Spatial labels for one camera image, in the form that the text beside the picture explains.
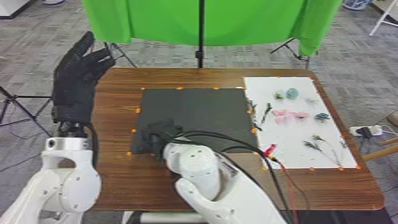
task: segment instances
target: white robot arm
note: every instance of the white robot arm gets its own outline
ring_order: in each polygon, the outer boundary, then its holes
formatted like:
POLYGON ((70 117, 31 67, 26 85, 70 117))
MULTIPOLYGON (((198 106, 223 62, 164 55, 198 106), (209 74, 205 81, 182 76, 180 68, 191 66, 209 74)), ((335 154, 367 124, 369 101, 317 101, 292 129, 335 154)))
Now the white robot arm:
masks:
POLYGON ((100 180, 90 164, 86 139, 49 138, 40 158, 40 171, 3 213, 0 224, 77 224, 95 203, 100 180), (63 159, 74 162, 74 168, 58 168, 63 159), (40 219, 42 211, 51 211, 52 217, 40 219))
POLYGON ((179 196, 209 224, 285 224, 264 191, 221 154, 205 146, 168 143, 163 158, 180 175, 179 196))

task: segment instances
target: black mat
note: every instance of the black mat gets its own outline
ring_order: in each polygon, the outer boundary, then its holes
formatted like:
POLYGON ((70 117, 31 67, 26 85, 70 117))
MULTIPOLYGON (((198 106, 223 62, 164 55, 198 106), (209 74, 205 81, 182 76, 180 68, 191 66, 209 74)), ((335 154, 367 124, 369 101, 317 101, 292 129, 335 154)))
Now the black mat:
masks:
MULTIPOLYGON (((184 131, 218 132, 255 145, 246 110, 244 93, 239 89, 145 90, 134 123, 132 153, 141 153, 141 128, 147 124, 164 119, 173 119, 173 123, 182 126, 184 131)), ((209 137, 191 137, 189 139, 207 145, 216 151, 237 145, 237 143, 209 137)))

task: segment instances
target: metal pole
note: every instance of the metal pole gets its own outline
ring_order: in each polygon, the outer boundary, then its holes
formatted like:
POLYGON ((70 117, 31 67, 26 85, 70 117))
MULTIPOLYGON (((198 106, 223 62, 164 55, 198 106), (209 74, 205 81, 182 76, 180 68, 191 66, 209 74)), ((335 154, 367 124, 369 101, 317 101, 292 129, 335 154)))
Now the metal pole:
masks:
POLYGON ((195 52, 195 58, 196 58, 196 68, 202 68, 202 58, 203 58, 203 0, 198 0, 198 50, 195 52))

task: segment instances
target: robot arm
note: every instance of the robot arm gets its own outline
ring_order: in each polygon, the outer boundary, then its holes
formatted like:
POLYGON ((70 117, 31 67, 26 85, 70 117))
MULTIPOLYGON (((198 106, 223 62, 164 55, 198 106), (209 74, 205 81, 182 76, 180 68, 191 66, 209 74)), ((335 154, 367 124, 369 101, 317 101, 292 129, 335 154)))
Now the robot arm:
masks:
POLYGON ((257 184, 205 146, 168 143, 163 157, 180 175, 179 196, 209 224, 285 224, 257 184))
POLYGON ((40 158, 42 168, 3 213, 1 224, 76 224, 95 203, 100 180, 90 164, 86 139, 49 138, 40 158), (74 162, 74 168, 58 167, 63 159, 74 162), (56 215, 38 219, 40 211, 51 211, 56 215))
POLYGON ((3 213, 0 224, 77 224, 95 203, 100 180, 92 164, 97 153, 90 149, 83 127, 92 128, 95 84, 115 60, 106 49, 86 54, 92 44, 93 36, 86 32, 54 69, 52 121, 60 122, 58 137, 45 140, 42 168, 3 213), (72 168, 60 168, 63 159, 72 161, 72 168), (40 219, 40 211, 51 211, 54 216, 40 219))

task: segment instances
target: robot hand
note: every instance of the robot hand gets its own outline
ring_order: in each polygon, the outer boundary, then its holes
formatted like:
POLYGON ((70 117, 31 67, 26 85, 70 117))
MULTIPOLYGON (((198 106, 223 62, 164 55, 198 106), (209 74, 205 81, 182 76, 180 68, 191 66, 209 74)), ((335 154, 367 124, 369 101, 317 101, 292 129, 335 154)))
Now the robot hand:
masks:
POLYGON ((86 53, 93 44, 92 32, 76 42, 54 69, 52 122, 90 123, 95 84, 115 59, 108 49, 86 53))

